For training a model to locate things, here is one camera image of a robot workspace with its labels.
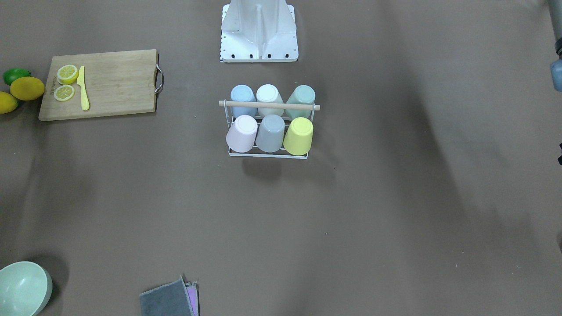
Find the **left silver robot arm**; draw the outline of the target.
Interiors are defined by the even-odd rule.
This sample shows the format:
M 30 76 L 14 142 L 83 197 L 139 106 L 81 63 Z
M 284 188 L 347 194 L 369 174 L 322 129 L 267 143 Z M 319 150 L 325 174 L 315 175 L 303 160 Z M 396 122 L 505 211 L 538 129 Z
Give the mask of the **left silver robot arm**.
M 562 1 L 547 0 L 552 28 L 555 36 L 555 52 L 558 60 L 550 65 L 554 89 L 562 91 Z

